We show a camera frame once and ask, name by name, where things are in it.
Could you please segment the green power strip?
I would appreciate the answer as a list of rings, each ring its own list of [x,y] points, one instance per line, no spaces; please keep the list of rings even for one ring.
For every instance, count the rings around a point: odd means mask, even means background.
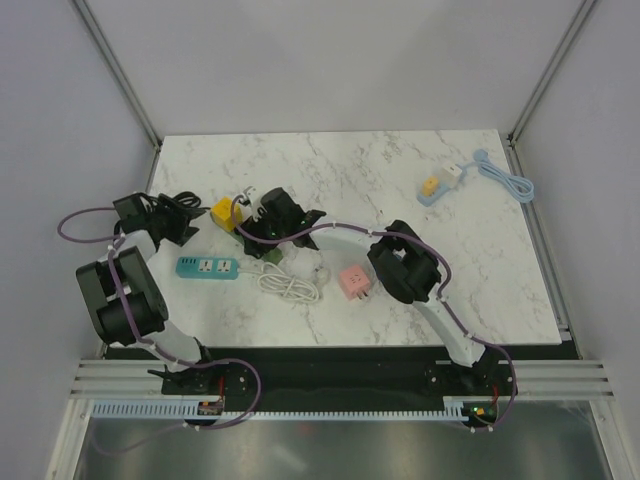
[[[241,245],[245,255],[273,264],[278,264],[283,259],[282,251],[275,246],[255,243],[235,231],[231,232],[230,235]]]

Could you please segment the teal power strip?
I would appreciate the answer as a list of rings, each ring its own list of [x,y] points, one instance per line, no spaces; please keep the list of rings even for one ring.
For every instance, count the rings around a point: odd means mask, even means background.
[[[239,264],[228,257],[183,256],[177,260],[175,273],[184,279],[236,280]]]

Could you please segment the yellow cube plug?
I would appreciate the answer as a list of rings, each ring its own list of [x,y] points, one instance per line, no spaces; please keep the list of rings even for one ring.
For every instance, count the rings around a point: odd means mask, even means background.
[[[209,210],[213,222],[223,229],[225,232],[232,232],[236,224],[242,224],[244,216],[239,205],[232,207],[232,199],[230,197],[222,197]]]

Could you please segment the pink cube socket adapter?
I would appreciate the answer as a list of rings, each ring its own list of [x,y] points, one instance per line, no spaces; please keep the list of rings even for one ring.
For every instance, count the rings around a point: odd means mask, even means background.
[[[352,265],[341,271],[338,283],[348,300],[366,298],[371,289],[371,280],[360,265]]]

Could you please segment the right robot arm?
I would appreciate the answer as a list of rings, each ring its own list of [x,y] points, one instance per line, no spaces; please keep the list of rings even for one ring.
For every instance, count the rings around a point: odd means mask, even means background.
[[[415,308],[438,335],[465,391],[481,393],[493,383],[500,355],[454,313],[444,297],[451,267],[406,222],[373,229],[350,224],[303,209],[281,187],[261,196],[247,188],[232,200],[231,219],[245,253],[258,259],[288,242],[300,249],[364,255],[384,290]]]

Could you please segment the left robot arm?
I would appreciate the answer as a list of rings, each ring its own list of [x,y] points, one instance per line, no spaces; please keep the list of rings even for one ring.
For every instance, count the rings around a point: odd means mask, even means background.
[[[107,345],[143,349],[165,364],[167,373],[185,371],[185,382],[208,393],[219,382],[204,347],[169,320],[169,309],[148,262],[161,242],[183,246],[197,232],[191,224],[206,212],[202,200],[185,191],[174,196],[136,192],[110,207],[117,215],[114,233],[104,240],[107,253],[76,270],[76,280],[91,323]]]

